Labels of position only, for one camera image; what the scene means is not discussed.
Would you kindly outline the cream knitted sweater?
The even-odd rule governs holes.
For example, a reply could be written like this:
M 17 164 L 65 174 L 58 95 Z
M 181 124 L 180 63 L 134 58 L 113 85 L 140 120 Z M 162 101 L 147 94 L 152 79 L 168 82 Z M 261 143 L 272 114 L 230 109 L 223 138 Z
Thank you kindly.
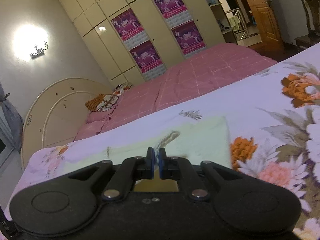
M 122 147 L 111 147 L 76 160 L 65 157 L 63 171 L 76 171 L 102 160 L 111 160 L 121 164 L 129 157 L 144 156 L 148 148 L 155 151 L 155 161 L 159 165 L 159 149 L 165 148 L 167 156 L 182 157 L 192 164 L 199 165 L 210 160 L 227 168 L 231 168 L 229 150 L 229 130 L 224 117 L 210 117 L 196 122 L 185 122 L 181 126 L 167 129 L 159 136 L 145 139 Z

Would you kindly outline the cream arched headboard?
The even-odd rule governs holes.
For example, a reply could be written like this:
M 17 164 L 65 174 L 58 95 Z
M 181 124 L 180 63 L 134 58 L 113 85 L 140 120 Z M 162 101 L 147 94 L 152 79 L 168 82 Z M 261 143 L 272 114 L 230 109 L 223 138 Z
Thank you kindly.
M 27 167 L 35 152 L 73 141 L 89 115 L 85 103 L 111 92 L 108 85 L 79 77 L 62 79 L 42 91 L 25 118 L 22 167 Z

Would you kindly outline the floral lilac bed sheet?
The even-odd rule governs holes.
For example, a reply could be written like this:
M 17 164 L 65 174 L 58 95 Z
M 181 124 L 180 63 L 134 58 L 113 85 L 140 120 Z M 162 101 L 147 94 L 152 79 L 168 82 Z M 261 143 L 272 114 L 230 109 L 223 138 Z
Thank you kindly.
M 214 116 L 227 122 L 231 168 L 294 193 L 302 206 L 294 233 L 319 239 L 319 45 L 107 132 L 39 150 L 15 192 L 65 174 L 65 157 L 81 160 Z

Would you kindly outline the grey blue curtain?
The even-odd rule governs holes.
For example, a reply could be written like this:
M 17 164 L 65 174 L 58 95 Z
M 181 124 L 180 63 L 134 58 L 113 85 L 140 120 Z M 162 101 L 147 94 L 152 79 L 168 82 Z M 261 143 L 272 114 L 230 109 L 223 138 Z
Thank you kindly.
M 22 134 L 23 134 L 23 119 L 8 100 L 10 94 L 5 94 L 3 87 L 1 86 L 1 107 L 4 113 L 4 117 L 10 128 L 10 135 L 14 147 L 20 152 L 22 147 Z

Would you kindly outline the orange patterned pillow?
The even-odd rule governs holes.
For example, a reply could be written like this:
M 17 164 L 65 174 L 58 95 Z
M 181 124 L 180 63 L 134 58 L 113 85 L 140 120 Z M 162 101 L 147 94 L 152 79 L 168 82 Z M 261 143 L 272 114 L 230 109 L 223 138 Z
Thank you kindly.
M 96 112 L 100 103 L 104 101 L 105 94 L 99 94 L 95 98 L 87 101 L 85 106 L 89 111 Z

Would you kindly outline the pink checked bed cover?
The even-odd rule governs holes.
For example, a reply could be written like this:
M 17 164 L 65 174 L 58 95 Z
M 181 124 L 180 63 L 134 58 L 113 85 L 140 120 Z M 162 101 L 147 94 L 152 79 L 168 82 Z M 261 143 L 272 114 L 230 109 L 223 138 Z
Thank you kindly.
M 218 44 L 171 67 L 163 75 L 126 90 L 115 105 L 92 112 L 75 140 L 107 132 L 146 115 L 197 98 L 276 64 L 233 43 Z

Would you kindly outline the brown wooden door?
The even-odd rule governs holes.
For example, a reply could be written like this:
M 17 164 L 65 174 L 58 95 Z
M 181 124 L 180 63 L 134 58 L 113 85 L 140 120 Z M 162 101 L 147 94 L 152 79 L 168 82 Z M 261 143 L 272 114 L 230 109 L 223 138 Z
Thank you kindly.
M 267 51 L 283 52 L 283 40 L 269 0 L 247 0 L 247 2 L 257 23 L 263 47 Z

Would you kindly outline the lower left purple poster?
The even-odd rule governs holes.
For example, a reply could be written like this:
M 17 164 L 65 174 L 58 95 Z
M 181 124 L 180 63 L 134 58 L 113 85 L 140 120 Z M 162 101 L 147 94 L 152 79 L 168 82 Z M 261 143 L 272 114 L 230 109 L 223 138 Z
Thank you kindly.
M 163 64 L 150 40 L 132 48 L 130 54 L 143 74 Z

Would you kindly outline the purple poster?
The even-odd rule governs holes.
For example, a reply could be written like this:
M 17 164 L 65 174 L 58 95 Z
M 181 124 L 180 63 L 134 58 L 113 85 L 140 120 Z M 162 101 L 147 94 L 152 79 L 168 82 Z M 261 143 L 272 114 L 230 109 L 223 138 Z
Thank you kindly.
M 153 0 L 165 19 L 187 11 L 183 0 Z
M 126 41 L 144 29 L 132 9 L 127 9 L 111 20 L 112 25 L 123 41 Z
M 132 48 L 130 54 L 143 74 L 163 64 L 150 40 Z
M 206 44 L 194 21 L 172 28 L 172 33 L 185 57 L 190 57 L 206 48 Z

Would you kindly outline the dark wooden chair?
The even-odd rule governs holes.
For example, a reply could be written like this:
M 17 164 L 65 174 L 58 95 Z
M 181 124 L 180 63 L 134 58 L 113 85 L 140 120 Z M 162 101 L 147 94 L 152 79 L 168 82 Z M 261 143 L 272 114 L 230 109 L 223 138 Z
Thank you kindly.
M 319 0 L 301 0 L 308 34 L 295 38 L 296 46 L 308 49 L 319 43 Z

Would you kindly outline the lower right purple poster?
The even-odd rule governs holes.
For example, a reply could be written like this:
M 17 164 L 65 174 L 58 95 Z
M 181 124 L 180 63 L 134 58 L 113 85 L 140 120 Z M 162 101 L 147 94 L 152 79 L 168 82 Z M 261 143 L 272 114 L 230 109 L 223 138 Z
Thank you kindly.
M 172 28 L 172 33 L 185 57 L 190 57 L 206 48 L 206 44 L 194 21 Z

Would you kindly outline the upper left purple poster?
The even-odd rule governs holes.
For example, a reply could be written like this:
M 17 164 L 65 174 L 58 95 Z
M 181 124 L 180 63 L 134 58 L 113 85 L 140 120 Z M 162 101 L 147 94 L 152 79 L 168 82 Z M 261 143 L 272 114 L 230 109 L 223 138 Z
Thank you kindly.
M 132 9 L 127 9 L 111 20 L 112 25 L 123 41 L 126 41 L 144 29 Z

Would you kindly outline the cream wardrobe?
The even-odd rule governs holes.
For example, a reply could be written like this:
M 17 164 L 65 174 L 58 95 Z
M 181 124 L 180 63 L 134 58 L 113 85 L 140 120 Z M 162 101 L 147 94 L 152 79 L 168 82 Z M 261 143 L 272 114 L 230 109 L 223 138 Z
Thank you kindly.
M 59 0 L 114 86 L 140 85 L 235 36 L 219 0 Z

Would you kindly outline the upper right purple poster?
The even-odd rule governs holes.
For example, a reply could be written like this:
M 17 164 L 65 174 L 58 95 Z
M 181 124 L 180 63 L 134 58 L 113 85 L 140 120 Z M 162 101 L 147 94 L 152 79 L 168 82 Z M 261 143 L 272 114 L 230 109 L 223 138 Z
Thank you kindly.
M 153 0 L 165 19 L 187 11 L 183 0 Z

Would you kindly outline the wall lamp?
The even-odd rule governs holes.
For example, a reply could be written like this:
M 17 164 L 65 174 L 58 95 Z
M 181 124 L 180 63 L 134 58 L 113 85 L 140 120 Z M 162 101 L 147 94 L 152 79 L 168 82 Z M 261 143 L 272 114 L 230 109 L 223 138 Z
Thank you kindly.
M 33 60 L 44 55 L 49 47 L 48 32 L 34 24 L 22 24 L 16 28 L 12 36 L 12 51 L 22 61 Z

